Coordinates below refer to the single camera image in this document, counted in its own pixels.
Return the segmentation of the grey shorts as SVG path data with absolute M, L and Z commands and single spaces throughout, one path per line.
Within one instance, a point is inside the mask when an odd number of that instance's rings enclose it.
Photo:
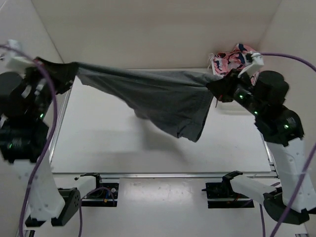
M 52 79 L 73 80 L 124 101 L 136 114 L 176 138 L 197 142 L 213 94 L 206 85 L 219 77 L 192 71 L 128 70 L 81 62 L 53 63 L 38 58 Z

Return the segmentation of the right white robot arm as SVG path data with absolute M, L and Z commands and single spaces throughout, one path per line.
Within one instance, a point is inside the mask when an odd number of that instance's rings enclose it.
M 221 102 L 235 101 L 255 118 L 270 153 L 281 186 L 264 185 L 242 172 L 222 178 L 221 192 L 227 197 L 246 196 L 263 205 L 275 221 L 292 225 L 307 222 L 316 212 L 316 192 L 305 168 L 304 130 L 299 116 L 284 105 L 289 84 L 275 71 L 263 71 L 251 83 L 246 73 L 230 71 L 207 84 Z

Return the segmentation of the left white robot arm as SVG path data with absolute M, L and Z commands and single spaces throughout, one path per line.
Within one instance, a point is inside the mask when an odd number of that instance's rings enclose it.
M 76 178 L 68 189 L 56 186 L 47 154 L 48 132 L 53 131 L 53 127 L 47 126 L 43 118 L 55 95 L 71 88 L 78 65 L 43 59 L 39 63 L 52 79 L 54 90 L 50 90 L 47 80 L 34 67 L 28 68 L 24 77 L 16 72 L 0 76 L 0 113 L 5 116 L 0 129 L 0 151 L 29 190 L 30 214 L 24 219 L 24 225 L 40 227 L 49 221 L 59 227 L 76 214 L 87 193 L 97 198 L 102 195 L 104 186 L 97 181 L 96 174 Z

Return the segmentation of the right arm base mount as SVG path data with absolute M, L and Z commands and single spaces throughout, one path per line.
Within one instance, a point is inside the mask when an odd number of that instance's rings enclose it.
M 205 183 L 201 191 L 206 193 L 208 209 L 254 208 L 253 200 L 233 191 L 229 181 L 224 178 L 220 182 Z

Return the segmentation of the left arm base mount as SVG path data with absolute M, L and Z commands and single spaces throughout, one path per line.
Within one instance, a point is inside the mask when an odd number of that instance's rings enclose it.
M 119 196 L 119 179 L 101 179 L 97 190 L 82 201 L 83 207 L 117 207 Z

